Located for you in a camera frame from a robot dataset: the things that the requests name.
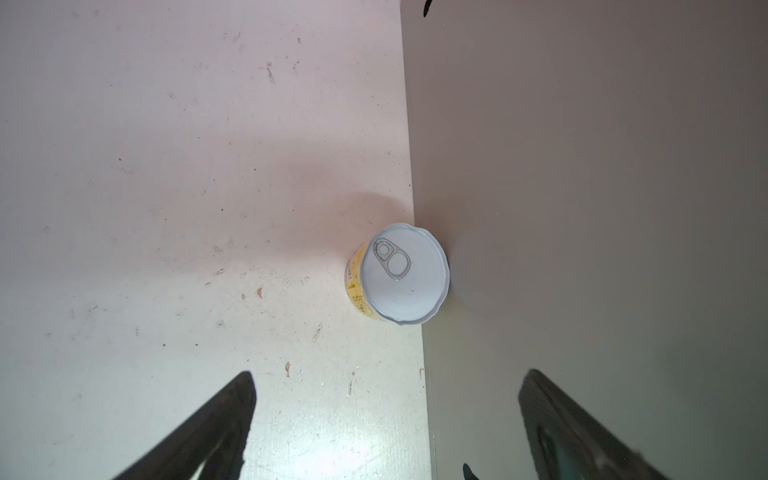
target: tin can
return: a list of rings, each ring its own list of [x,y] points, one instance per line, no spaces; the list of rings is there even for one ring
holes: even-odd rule
[[[448,295],[445,252],[430,232],[394,223],[361,245],[346,265],[346,293],[374,319],[417,325],[432,318]]]

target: can lid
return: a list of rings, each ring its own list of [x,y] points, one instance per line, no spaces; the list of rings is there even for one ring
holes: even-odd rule
[[[397,323],[427,321],[448,294],[445,252],[430,232],[407,223],[390,225],[373,237],[360,270],[368,303]]]

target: stain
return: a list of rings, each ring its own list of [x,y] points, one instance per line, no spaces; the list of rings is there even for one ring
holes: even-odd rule
[[[314,335],[312,335],[312,340],[317,341],[317,336],[320,334],[320,330],[323,329],[323,322],[320,322],[320,324],[317,326],[317,331]]]

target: white table surface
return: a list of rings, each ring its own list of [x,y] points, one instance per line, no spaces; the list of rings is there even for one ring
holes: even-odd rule
[[[430,478],[421,328],[342,283],[412,222],[396,0],[4,2],[0,61],[0,478],[110,478],[241,370],[242,478]]]

